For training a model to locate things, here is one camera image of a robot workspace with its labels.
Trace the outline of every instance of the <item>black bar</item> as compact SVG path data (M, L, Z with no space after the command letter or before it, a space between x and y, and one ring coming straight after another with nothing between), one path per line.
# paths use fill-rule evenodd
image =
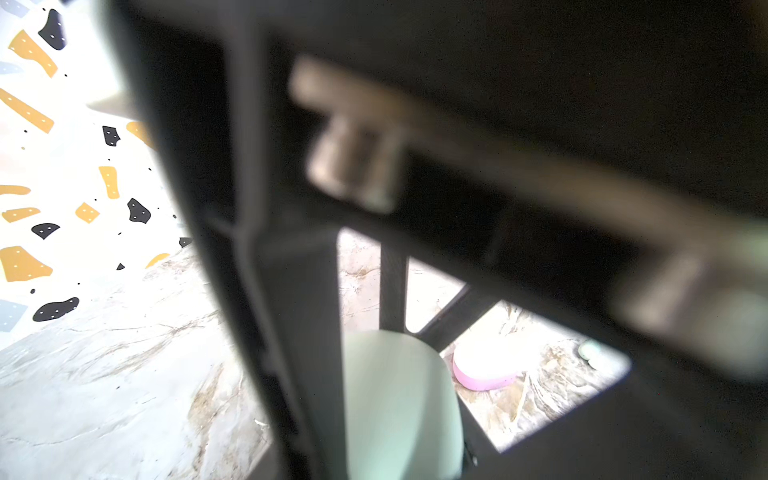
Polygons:
M379 328L393 332L406 331L406 297L408 294L407 255L381 246L379 280Z
M496 303L498 297L464 285L444 309L440 310L416 336L441 352Z
M498 455L498 450L491 443L491 439L483 431L480 424L473 416L472 412L462 400L462 397L458 396L458 410L462 414L462 427L464 429L464 446L465 454L469 456L469 463L472 466L477 466L482 463L486 458Z

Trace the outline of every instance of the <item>pink foam pad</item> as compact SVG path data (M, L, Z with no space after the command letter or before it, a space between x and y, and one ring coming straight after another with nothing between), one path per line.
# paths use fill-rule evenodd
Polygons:
M517 379L521 371L519 353L506 342L462 343L453 353L453 374L470 390L500 389Z

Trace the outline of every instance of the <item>black plastic frame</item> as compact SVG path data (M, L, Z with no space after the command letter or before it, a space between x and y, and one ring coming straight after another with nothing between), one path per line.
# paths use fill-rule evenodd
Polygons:
M478 467L467 478L511 472L529 478L594 478L595 472L605 478L761 478L754 460L768 406L765 385L728 379L611 318L606 293L617 273L643 253L641 245L416 155L409 158L399 207L386 217L329 199L306 182L303 158L323 119L288 98L299 52L347 65L502 133L546 137L735 211L766 213L766 198L757 193L764 189L766 164L756 155L766 150L766 137L749 133L750 125L768 124L765 91L757 87L766 76L743 11L727 2L615 8L545 2L525 15L504 16L486 2L478 5L489 11L476 11L470 2L440 12L418 2L110 4L109 30L270 417L274 450L265 458L273 462L271 471L286 478L346 478L335 239L347 225L489 299L511 301L623 350L634 362L624 381L502 455L484 458L476 446ZM558 9L567 11L567 22ZM478 27L483 18L491 22L487 28ZM503 18L541 28L495 23ZM455 28L444 31L449 20ZM429 55L409 50L422 43L406 36L421 32L435 36ZM514 36L511 43L491 42L505 35ZM532 45L521 50L530 57L519 58L520 65L547 72L544 93L536 91L535 78L524 78L526 69L494 77L468 68L517 51L502 45ZM664 56L669 45L677 50ZM593 77L601 89L595 98L574 97L563 110L573 85L568 69L594 66L595 58L604 61L598 65L605 72ZM647 72L646 81L622 77L625 70L611 67L615 58L630 59L622 65L633 75ZM677 110L669 103L680 89L665 76L665 65L674 65L676 82L693 92ZM515 74L523 83L507 81ZM666 101L652 97L661 93ZM692 114L692 105L702 102L701 115ZM509 113L513 107L517 117ZM647 134L644 118L652 113L666 118L662 125L679 135L675 142ZM537 127L526 130L526 124ZM678 146L693 160L670 167ZM732 159L725 170L717 163L723 155ZM639 158L647 163L637 164ZM721 182L709 181L713 177ZM396 310L400 305L403 300L393 302ZM467 323L470 317L456 318ZM458 332L453 328L447 336Z

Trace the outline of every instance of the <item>light green cushion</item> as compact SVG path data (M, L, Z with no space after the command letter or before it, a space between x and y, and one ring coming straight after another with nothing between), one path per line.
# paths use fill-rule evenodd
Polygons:
M461 475L458 398L435 350L403 333L350 333L344 382L350 480Z

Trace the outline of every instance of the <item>marble floor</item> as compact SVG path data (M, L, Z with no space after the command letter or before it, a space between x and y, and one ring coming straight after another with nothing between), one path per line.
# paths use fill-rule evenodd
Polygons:
M345 331L375 329L379 246L339 236ZM406 325L418 331L462 283L412 260ZM459 395L499 449L618 380L576 353L584 337L499 303L468 339L523 340L511 385ZM244 478L270 428L209 291L194 245L87 309L0 351L0 480Z

